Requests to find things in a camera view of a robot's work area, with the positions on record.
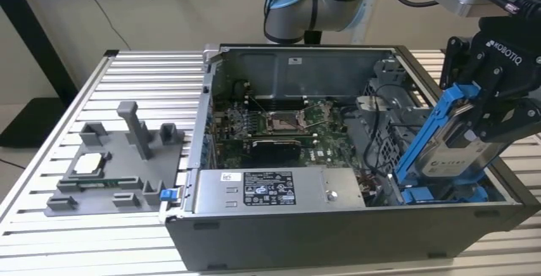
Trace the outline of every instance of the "black stand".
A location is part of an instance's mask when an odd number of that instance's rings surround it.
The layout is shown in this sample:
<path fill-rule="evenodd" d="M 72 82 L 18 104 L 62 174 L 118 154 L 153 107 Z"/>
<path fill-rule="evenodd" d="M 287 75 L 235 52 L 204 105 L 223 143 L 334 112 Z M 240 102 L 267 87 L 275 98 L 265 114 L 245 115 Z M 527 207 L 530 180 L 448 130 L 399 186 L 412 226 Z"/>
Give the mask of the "black stand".
<path fill-rule="evenodd" d="M 0 0 L 0 5 L 58 95 L 29 101 L 0 134 L 0 146 L 38 147 L 77 95 L 77 88 L 26 0 Z"/>
<path fill-rule="evenodd" d="M 320 44 L 320 35 L 323 32 L 316 30 L 304 31 L 304 44 L 307 45 L 319 45 Z"/>

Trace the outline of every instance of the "motherboard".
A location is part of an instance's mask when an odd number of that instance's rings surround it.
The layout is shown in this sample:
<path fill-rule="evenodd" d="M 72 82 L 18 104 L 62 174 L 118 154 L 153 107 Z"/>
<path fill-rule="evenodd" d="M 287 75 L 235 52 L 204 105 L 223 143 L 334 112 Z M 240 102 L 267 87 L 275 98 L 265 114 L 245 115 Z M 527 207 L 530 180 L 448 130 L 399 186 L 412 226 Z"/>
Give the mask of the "motherboard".
<path fill-rule="evenodd" d="M 360 170 L 336 102 L 245 97 L 215 105 L 217 168 L 299 167 Z"/>

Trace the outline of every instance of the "connector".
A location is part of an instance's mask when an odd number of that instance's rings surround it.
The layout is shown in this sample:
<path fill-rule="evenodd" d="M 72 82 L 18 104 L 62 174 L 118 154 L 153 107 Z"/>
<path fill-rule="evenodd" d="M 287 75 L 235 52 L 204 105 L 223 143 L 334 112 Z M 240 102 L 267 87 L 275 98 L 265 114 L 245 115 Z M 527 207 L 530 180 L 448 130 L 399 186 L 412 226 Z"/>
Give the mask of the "connector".
<path fill-rule="evenodd" d="M 511 16 L 526 20 L 541 20 L 539 0 L 488 0 Z"/>

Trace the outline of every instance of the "power supply label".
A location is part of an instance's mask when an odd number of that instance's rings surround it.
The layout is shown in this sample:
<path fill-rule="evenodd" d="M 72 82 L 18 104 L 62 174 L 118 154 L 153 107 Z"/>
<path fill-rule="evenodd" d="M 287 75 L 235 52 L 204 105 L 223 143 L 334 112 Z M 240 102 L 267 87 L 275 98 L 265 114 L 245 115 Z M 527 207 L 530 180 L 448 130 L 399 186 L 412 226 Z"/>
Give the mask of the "power supply label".
<path fill-rule="evenodd" d="M 244 204 L 295 205 L 295 185 L 291 172 L 244 173 Z"/>

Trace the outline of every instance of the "gray fixture post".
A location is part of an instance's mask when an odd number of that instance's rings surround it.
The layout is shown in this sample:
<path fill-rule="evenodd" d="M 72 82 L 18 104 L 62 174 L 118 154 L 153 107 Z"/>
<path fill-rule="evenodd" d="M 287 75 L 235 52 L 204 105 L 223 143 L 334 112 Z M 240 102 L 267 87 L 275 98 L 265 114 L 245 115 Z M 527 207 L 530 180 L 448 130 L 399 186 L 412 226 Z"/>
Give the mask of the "gray fixture post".
<path fill-rule="evenodd" d="M 116 108 L 116 113 L 124 119 L 128 125 L 129 133 L 132 134 L 132 142 L 137 147 L 138 155 L 142 160 L 148 160 L 152 157 L 152 151 L 148 147 L 146 134 L 142 131 L 141 124 L 137 118 L 137 103 L 133 101 L 122 101 Z"/>

